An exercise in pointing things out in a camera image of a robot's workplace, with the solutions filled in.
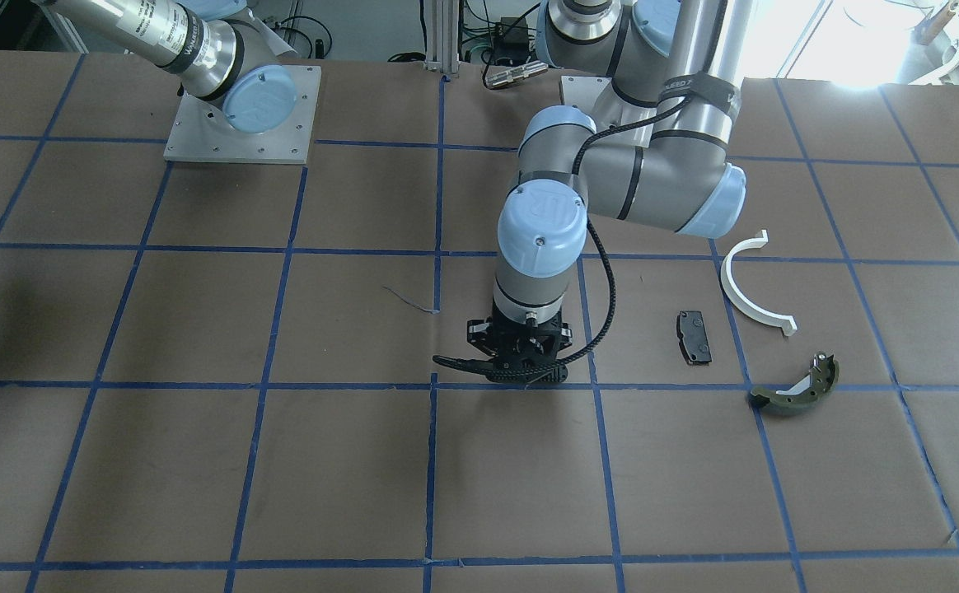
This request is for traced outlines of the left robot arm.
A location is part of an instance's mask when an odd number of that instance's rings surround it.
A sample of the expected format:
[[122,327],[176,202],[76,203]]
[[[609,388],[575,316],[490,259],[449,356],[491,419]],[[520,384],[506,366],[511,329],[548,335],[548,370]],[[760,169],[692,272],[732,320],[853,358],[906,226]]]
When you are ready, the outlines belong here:
[[540,5],[540,60],[608,83],[593,105],[552,105],[530,120],[496,225],[492,309],[467,330],[484,359],[437,356],[437,364],[491,381],[562,382],[567,365],[609,330],[605,322],[563,356],[570,271],[588,241],[606,255],[590,218],[703,239],[735,225],[746,173],[729,164],[727,150],[754,10],[751,1]]

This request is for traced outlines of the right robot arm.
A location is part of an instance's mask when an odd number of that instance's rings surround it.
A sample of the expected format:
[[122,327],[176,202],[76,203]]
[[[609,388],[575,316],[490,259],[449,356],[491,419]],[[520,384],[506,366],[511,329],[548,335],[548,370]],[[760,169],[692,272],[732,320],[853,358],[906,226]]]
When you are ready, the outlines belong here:
[[292,48],[246,1],[41,1],[73,24],[180,79],[187,94],[219,109],[243,133],[278,127],[297,86],[279,61]]

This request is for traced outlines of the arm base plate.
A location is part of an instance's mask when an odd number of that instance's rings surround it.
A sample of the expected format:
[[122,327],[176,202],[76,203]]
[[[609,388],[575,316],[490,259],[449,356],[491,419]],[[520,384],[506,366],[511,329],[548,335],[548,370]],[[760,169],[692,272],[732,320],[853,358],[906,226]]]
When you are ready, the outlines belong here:
[[621,124],[622,102],[607,77],[563,75],[559,80],[561,102],[574,106],[602,128]]
[[220,108],[182,97],[164,157],[198,164],[305,165],[319,97],[317,65],[265,65]]

